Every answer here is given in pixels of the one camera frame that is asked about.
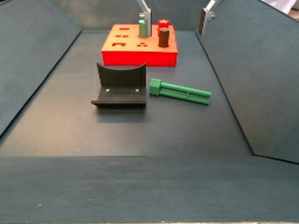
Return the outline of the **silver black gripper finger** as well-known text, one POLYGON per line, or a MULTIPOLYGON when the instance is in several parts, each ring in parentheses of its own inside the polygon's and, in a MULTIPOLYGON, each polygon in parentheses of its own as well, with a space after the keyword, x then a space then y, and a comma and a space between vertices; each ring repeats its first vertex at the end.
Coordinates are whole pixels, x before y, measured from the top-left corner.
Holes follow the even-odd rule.
POLYGON ((146 0, 137 0, 142 12, 139 13, 139 20, 145 19, 147 22, 147 36, 153 36, 153 11, 146 4, 146 0))
POLYGON ((210 0, 208 6, 201 11, 199 35, 203 36, 208 28, 208 23, 216 18, 216 9, 222 0, 210 0))

